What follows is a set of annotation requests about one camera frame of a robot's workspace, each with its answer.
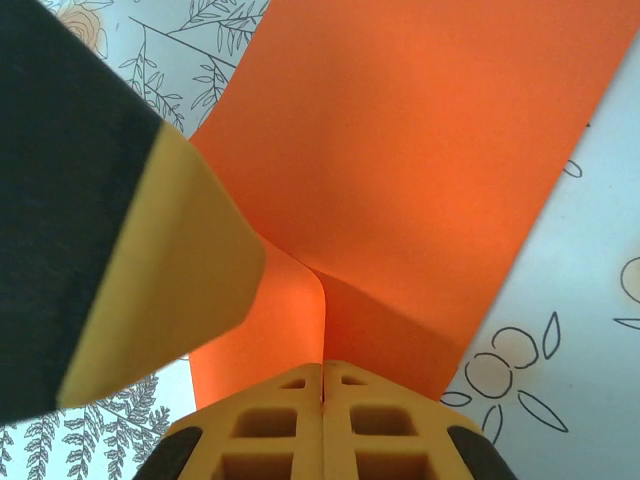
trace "line drawing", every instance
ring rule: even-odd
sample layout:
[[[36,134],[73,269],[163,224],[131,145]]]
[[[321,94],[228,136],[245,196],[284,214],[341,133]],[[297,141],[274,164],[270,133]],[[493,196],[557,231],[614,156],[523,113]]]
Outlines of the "line drawing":
[[[582,167],[573,160],[569,160],[564,167],[564,173],[573,178],[582,178]]]
[[[492,386],[491,388],[487,388],[485,386],[484,388],[482,388],[479,382],[476,384],[476,382],[474,382],[470,378],[469,367],[472,366],[473,363],[478,363],[478,359],[481,359],[480,361],[489,360],[492,362],[498,362],[498,363],[501,363],[502,366],[504,367],[502,371],[506,372],[507,376],[504,377],[505,381],[500,382],[502,383],[502,385],[497,386],[498,393],[489,393],[491,389],[496,388],[495,386]],[[511,390],[511,387],[513,386],[513,371],[511,370],[511,366],[502,357],[500,357],[499,355],[496,355],[495,353],[490,353],[490,352],[477,353],[473,357],[473,360],[467,362],[467,364],[464,366],[464,378],[467,380],[467,383],[469,384],[469,386],[473,388],[476,392],[478,392],[480,395],[482,395],[485,398],[491,398],[494,400],[504,397],[507,393],[509,393],[509,390]]]
[[[518,401],[522,408],[524,408],[530,415],[535,417],[539,422],[544,423],[548,427],[551,427],[559,432],[567,433],[569,429],[564,424],[562,420],[551,410],[547,405],[545,405],[542,401],[531,395],[530,393],[525,392],[524,390],[518,390]],[[546,412],[546,415],[540,415],[535,412],[535,406],[540,406]],[[554,419],[553,422],[548,421],[549,415],[551,415]]]
[[[502,432],[502,425],[504,424],[504,413],[502,411],[502,405],[494,405],[491,407],[487,414],[484,416],[482,420],[482,431],[483,432],[494,432],[493,435],[489,438],[491,443],[494,445]]]
[[[87,48],[102,60],[109,56],[109,41],[96,13],[113,5],[114,0],[40,0],[55,17]]]
[[[549,360],[558,351],[561,340],[558,313],[553,312],[542,337],[542,353],[545,360]]]
[[[473,355],[464,365],[464,378],[480,399],[493,400],[482,420],[482,431],[495,445],[504,426],[505,404],[501,401],[515,396],[524,412],[555,431],[568,433],[569,428],[558,414],[544,401],[522,388],[514,389],[517,372],[533,367],[542,357],[550,360],[560,348],[562,335],[558,312],[552,312],[541,340],[541,350],[534,337],[522,328],[507,326],[498,329],[491,338],[494,350]],[[474,401],[464,391],[451,390],[442,395],[440,402],[452,408],[462,408]]]
[[[625,327],[640,330],[640,318],[614,318],[613,321]]]
[[[620,286],[631,300],[640,303],[640,257],[624,264],[620,271]]]
[[[527,333],[524,330],[522,330],[521,328],[518,328],[518,327],[504,327],[504,328],[501,328],[491,338],[491,346],[495,350],[497,348],[496,340],[498,340],[498,338],[501,337],[501,336],[504,337],[506,334],[508,334],[510,332],[513,332],[514,334],[524,335],[529,340],[529,345],[531,345],[533,347],[533,357],[529,361],[525,362],[523,365],[515,365],[514,364],[513,368],[515,368],[517,370],[523,370],[525,368],[528,368],[528,367],[534,365],[538,361],[538,358],[540,357],[540,354],[538,353],[538,346],[536,345],[536,342],[533,339],[533,337],[529,333]]]

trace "orange flower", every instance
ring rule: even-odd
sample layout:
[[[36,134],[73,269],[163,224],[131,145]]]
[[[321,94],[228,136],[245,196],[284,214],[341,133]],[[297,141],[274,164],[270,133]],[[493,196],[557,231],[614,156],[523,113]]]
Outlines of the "orange flower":
[[[56,16],[89,49],[97,50],[100,19],[95,13],[81,5],[75,5],[71,0],[66,0],[60,6]]]

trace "square hole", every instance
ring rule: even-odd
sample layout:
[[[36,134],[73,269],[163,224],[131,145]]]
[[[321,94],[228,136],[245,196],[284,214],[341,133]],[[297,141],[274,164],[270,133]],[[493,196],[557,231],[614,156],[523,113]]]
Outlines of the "square hole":
[[[351,408],[351,428],[358,435],[417,435],[406,410],[383,405],[356,405]]]
[[[233,429],[233,437],[295,437],[298,412],[293,408],[254,408],[244,412]]]
[[[234,453],[222,456],[211,480],[291,480],[293,453]]]
[[[304,378],[297,378],[289,383],[284,384],[280,388],[290,390],[290,389],[304,388],[306,385],[307,385],[307,381]]]
[[[425,454],[356,452],[358,480],[438,480]]]

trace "black fabric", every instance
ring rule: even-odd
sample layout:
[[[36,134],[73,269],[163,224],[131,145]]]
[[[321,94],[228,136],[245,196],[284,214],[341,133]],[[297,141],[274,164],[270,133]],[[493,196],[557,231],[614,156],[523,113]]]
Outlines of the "black fabric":
[[[0,1],[0,423],[56,408],[160,119],[37,0]]]
[[[464,427],[448,432],[474,480],[518,480],[487,438]]]
[[[201,436],[198,427],[187,427],[162,439],[133,480],[178,480]]]

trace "leaf drawing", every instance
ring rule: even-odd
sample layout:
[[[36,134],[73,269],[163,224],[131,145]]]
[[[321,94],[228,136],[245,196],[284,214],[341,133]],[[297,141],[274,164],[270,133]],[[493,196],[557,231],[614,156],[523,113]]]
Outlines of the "leaf drawing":
[[[75,0],[75,2],[86,10],[95,11],[113,5],[114,0]]]
[[[482,432],[494,445],[502,432],[503,422],[504,416],[500,405],[491,407],[484,416],[484,420],[482,420]]]
[[[8,477],[7,462],[13,460],[9,454],[9,447],[14,444],[9,430],[15,430],[14,424],[0,425],[0,475]]]
[[[24,448],[30,453],[27,459],[29,469],[27,480],[44,480],[49,463],[49,452],[53,448],[53,440],[56,437],[56,427],[60,426],[62,411],[56,411],[43,415],[34,420],[27,428],[24,438],[31,438]]]
[[[542,337],[542,353],[544,358],[549,360],[558,351],[560,347],[560,322],[558,321],[558,312],[553,312],[547,328]]]
[[[582,178],[582,167],[573,160],[569,160],[564,167],[564,173],[573,178]]]
[[[171,121],[176,128],[184,132],[184,115],[178,111],[180,103],[170,102],[170,100],[182,100],[182,96],[176,93],[165,94],[161,92],[165,77],[164,73],[156,71],[151,76],[147,75],[147,67],[158,68],[158,64],[147,58],[147,27],[145,25],[141,26],[144,31],[144,40],[138,55],[136,58],[123,62],[119,68],[133,66],[131,78],[127,80],[127,83],[158,115],[165,120]]]
[[[633,328],[634,330],[640,330],[640,318],[614,318],[614,322],[618,322],[625,327]]]
[[[551,408],[524,390],[518,390],[520,405],[536,420],[559,432],[568,433],[569,429]]]
[[[213,110],[213,107],[218,103],[220,96],[229,83],[229,79],[224,75],[224,73],[222,73],[222,70],[218,67],[216,60],[211,57],[210,60],[211,65],[200,65],[200,67],[205,70],[205,75],[194,77],[196,82],[209,86],[206,90],[200,93],[200,95],[198,95],[191,104],[191,110],[195,109],[200,104],[206,108],[198,126],[202,125],[202,122],[204,122],[209,113],[211,113],[211,110]]]
[[[440,402],[448,407],[464,407],[471,403],[471,396],[462,392],[444,392]]]
[[[169,32],[169,35],[214,24],[217,25],[218,53],[222,53],[226,48],[229,55],[233,56],[249,44],[268,4],[269,2],[264,2],[257,9],[255,0],[251,2],[237,2],[237,0],[233,2],[230,0],[195,2],[194,0],[189,6],[189,20],[177,30]]]
[[[104,433],[104,418],[95,404],[87,405],[80,410],[82,410],[81,418],[65,420],[64,426],[72,433],[65,435],[62,441],[78,447],[67,456],[67,463],[71,464],[67,477],[86,480],[96,445]]]
[[[158,377],[152,374],[98,402],[114,417],[104,427],[111,434],[104,439],[109,447],[104,454],[110,460],[107,468],[109,480],[122,478],[121,467],[128,449],[133,448],[135,455],[132,460],[139,467],[169,428],[169,409],[160,407],[152,410],[157,385]]]

